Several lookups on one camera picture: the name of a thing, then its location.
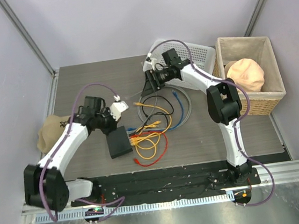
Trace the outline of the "black network switch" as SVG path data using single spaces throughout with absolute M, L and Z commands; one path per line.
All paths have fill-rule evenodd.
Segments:
M 118 127 L 116 130 L 106 135 L 106 142 L 110 157 L 115 159 L 133 151 L 126 128 Z

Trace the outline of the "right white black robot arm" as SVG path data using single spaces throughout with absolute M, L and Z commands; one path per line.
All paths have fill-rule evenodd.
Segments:
M 242 140 L 238 121 L 242 103 L 234 82 L 198 71 L 196 64 L 191 64 L 189 59 L 182 60 L 174 48 L 162 53 L 162 57 L 166 67 L 160 70 L 152 68 L 145 72 L 145 85 L 141 96 L 157 92 L 172 79 L 190 83 L 204 92 L 208 113 L 218 124 L 226 146 L 229 182 L 236 186 L 242 185 L 252 173 L 252 165 Z

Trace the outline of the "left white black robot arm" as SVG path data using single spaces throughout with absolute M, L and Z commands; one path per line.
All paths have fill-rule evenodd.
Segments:
M 70 201 L 84 199 L 98 203 L 101 191 L 98 184 L 82 177 L 66 182 L 65 171 L 80 145 L 90 133 L 99 129 L 105 135 L 117 129 L 122 112 L 128 105 L 116 95 L 110 107 L 100 97 L 87 96 L 84 104 L 74 110 L 64 132 L 51 150 L 36 165 L 24 170 L 25 204 L 44 208 L 48 212 L 64 210 Z

